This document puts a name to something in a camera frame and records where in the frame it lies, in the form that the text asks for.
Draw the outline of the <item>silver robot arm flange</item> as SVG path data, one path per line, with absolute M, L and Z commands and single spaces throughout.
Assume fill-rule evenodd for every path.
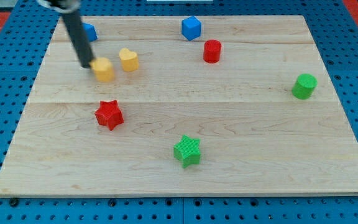
M 81 6 L 80 0 L 37 0 L 37 3 L 62 14 L 74 12 Z

